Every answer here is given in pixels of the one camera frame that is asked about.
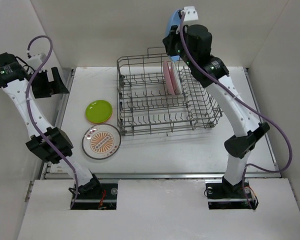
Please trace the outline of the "blue plate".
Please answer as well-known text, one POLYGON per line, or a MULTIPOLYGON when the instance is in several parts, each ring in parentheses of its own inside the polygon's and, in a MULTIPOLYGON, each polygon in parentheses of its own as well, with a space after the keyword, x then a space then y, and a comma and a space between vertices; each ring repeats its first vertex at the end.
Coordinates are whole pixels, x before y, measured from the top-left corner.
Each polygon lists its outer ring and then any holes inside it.
MULTIPOLYGON (((181 24, 183 22, 183 15, 181 13, 181 10, 182 9, 178 9, 176 10, 169 18, 168 20, 168 23, 166 25, 166 28, 165 28, 165 34, 164 34, 164 38, 168 35, 168 30, 170 29, 170 26, 172 25, 177 25, 177 30, 176 30, 176 33, 180 34, 181 32, 181 24)), ((168 56, 169 59, 172 61, 172 62, 177 62, 180 60, 180 56, 168 56)))

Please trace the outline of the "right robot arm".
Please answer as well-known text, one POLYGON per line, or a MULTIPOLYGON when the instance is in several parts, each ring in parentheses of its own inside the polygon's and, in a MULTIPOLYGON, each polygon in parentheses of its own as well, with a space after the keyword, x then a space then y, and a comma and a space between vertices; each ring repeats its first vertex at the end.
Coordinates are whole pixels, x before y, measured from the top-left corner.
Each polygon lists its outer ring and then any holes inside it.
POLYGON ((212 34, 199 24, 186 25, 182 31, 172 24, 162 40, 168 56, 179 56, 189 67, 191 75, 216 100, 229 120, 233 136, 224 142, 228 152, 226 171, 222 178, 222 193, 233 197, 240 191, 242 177, 251 151, 270 130, 240 102, 241 97, 223 61, 211 54, 212 34))

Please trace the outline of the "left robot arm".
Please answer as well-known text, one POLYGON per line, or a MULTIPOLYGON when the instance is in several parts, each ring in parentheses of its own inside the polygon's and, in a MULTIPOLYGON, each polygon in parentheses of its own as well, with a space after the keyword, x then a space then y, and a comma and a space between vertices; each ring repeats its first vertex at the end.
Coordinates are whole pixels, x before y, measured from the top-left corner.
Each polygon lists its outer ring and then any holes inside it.
POLYGON ((52 124, 37 106, 32 84, 46 79, 47 74, 40 68, 28 73, 10 53, 0 54, 0 89, 13 101, 21 115, 29 136, 26 143, 30 152, 45 163, 59 164, 75 180, 73 195, 97 198, 103 191, 98 178, 72 156, 73 144, 64 131, 52 124))

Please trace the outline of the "white plate orange sunburst pattern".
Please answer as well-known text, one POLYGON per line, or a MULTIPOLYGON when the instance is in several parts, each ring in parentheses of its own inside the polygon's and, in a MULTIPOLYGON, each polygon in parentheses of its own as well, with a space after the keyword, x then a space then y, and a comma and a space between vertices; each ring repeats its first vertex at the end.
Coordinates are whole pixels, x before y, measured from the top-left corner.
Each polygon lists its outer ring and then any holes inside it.
POLYGON ((122 136, 111 124, 96 124, 89 128, 81 141, 83 152, 93 160, 105 160, 120 148, 122 136))

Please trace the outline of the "lime green plate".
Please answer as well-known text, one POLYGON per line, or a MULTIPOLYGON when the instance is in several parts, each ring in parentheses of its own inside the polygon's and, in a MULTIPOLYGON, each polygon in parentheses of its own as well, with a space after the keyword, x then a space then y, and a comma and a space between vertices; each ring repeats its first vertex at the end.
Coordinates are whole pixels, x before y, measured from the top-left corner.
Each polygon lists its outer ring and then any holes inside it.
POLYGON ((111 117, 113 114, 112 105, 106 100, 95 100, 85 109, 85 117, 90 121, 100 121, 111 117))

